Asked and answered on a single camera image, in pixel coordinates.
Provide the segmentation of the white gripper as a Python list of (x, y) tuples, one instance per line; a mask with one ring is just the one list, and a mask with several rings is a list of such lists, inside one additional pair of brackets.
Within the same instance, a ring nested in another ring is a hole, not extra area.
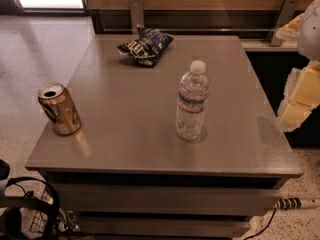
[[(276, 31), (276, 37), (297, 39), (298, 53), (309, 60), (320, 60), (320, 0), (314, 0), (305, 10)], [(310, 63), (302, 70), (293, 68), (284, 88), (284, 98), (277, 111), (283, 132), (298, 129), (320, 105), (320, 64)]]

